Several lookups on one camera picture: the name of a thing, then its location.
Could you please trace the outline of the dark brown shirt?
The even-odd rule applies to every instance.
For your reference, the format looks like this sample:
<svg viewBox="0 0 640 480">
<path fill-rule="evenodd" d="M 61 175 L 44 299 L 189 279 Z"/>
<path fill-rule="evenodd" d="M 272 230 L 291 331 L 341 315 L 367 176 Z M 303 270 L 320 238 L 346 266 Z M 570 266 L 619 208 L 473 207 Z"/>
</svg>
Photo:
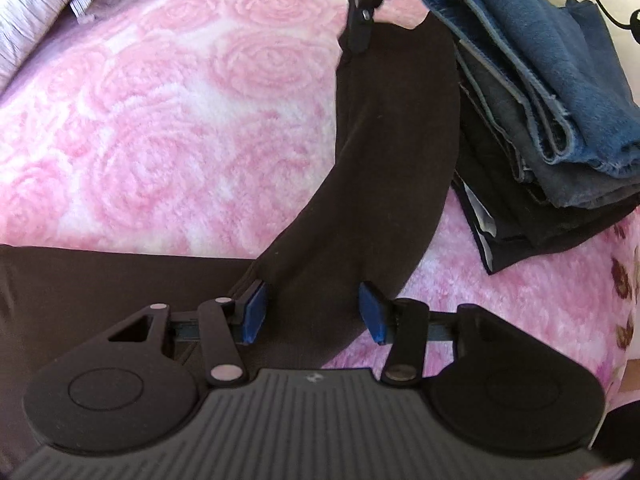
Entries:
<svg viewBox="0 0 640 480">
<path fill-rule="evenodd" d="M 317 368 L 363 329 L 358 289 L 401 291 L 432 240 L 458 158 L 454 38 L 434 16 L 376 23 L 336 70 L 335 162 L 295 220 L 255 260 L 1 251 L 1 467 L 41 440 L 121 451 L 179 427 L 205 388 L 200 356 L 145 348 L 141 310 L 192 310 L 268 287 L 240 353 L 251 372 Z"/>
</svg>

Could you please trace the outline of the folded dark clothes stack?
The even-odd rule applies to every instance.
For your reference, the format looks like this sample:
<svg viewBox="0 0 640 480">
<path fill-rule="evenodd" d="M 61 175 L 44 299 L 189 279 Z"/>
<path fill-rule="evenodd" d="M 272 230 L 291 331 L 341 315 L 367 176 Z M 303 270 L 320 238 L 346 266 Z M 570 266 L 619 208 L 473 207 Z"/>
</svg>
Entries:
<svg viewBox="0 0 640 480">
<path fill-rule="evenodd" d="M 596 208 L 554 206 L 506 138 L 511 129 L 525 132 L 523 107 L 471 53 L 458 47 L 456 58 L 461 139 L 454 190 L 488 274 L 565 252 L 636 209 L 637 191 Z"/>
</svg>

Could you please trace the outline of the pink floral blanket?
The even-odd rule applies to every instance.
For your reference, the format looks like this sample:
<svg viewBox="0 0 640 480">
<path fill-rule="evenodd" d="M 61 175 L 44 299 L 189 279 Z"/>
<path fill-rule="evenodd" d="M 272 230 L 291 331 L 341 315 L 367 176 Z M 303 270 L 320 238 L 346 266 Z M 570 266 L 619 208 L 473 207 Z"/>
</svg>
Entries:
<svg viewBox="0 0 640 480">
<path fill-rule="evenodd" d="M 257 257 L 333 165 L 346 0 L 138 0 L 40 44 L 1 100 L 1 244 Z M 454 191 L 402 291 L 484 304 L 588 367 L 634 332 L 639 214 L 486 274 Z"/>
</svg>

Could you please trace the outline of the folded blue jeans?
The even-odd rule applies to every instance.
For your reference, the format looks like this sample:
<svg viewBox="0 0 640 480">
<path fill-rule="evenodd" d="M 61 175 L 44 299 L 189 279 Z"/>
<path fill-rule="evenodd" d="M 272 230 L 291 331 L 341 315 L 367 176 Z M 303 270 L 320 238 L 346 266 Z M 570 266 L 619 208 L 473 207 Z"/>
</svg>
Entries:
<svg viewBox="0 0 640 480">
<path fill-rule="evenodd" d="M 546 124 L 528 136 L 541 160 L 638 176 L 639 107 L 595 4 L 422 1 L 501 81 L 540 106 Z"/>
</svg>

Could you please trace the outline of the white striped duvet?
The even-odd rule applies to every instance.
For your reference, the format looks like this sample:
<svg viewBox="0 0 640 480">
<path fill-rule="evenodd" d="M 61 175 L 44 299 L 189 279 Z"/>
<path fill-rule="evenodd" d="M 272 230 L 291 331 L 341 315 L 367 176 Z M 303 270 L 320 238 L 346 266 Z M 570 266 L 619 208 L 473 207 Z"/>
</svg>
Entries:
<svg viewBox="0 0 640 480">
<path fill-rule="evenodd" d="M 71 1 L 0 0 L 2 91 L 8 90 Z"/>
</svg>

